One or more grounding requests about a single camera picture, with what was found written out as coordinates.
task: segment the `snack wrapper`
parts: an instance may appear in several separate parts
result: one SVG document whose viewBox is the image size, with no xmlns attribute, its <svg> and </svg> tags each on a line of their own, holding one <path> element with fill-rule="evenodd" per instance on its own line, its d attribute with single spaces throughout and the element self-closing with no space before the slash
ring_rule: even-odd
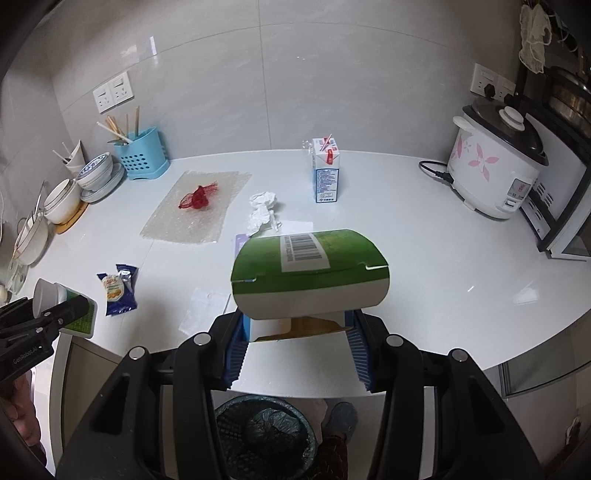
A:
<svg viewBox="0 0 591 480">
<path fill-rule="evenodd" d="M 103 282 L 107 294 L 107 315 L 119 315 L 138 307 L 132 286 L 137 267 L 125 264 L 117 264 L 116 267 L 115 275 L 96 275 Z"/>
</svg>

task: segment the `human hand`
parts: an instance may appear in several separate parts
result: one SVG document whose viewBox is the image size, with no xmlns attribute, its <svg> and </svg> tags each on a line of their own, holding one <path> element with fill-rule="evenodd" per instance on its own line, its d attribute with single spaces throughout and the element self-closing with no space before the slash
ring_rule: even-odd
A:
<svg viewBox="0 0 591 480">
<path fill-rule="evenodd" d="M 12 396 L 0 398 L 0 404 L 29 447 L 41 441 L 41 428 L 35 415 L 35 405 L 31 401 L 31 386 L 26 374 L 14 381 Z"/>
</svg>

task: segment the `microwave oven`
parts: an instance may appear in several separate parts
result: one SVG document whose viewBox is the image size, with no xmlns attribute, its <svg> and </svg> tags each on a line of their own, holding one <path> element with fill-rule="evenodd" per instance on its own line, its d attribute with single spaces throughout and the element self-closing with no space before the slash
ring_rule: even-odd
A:
<svg viewBox="0 0 591 480">
<path fill-rule="evenodd" d="M 553 258 L 591 260 L 591 144 L 549 112 L 528 109 L 549 165 L 521 209 L 538 236 L 538 250 Z"/>
</svg>

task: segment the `rice cooker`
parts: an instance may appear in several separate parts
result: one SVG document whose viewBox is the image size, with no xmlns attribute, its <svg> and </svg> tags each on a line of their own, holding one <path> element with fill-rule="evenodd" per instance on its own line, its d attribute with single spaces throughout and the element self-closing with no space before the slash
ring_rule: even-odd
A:
<svg viewBox="0 0 591 480">
<path fill-rule="evenodd" d="M 496 100 L 479 98 L 463 111 L 453 118 L 460 131 L 447 165 L 452 187 L 469 209 L 509 218 L 548 166 L 542 140 L 517 110 Z"/>
</svg>

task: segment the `rice cooker handle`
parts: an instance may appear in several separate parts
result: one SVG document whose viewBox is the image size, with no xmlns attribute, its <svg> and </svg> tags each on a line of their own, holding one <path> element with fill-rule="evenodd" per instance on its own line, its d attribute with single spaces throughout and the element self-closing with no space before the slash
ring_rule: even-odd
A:
<svg viewBox="0 0 591 480">
<path fill-rule="evenodd" d="M 452 118 L 452 120 L 458 127 L 468 133 L 472 134 L 476 131 L 472 124 L 462 116 L 455 116 Z"/>
</svg>

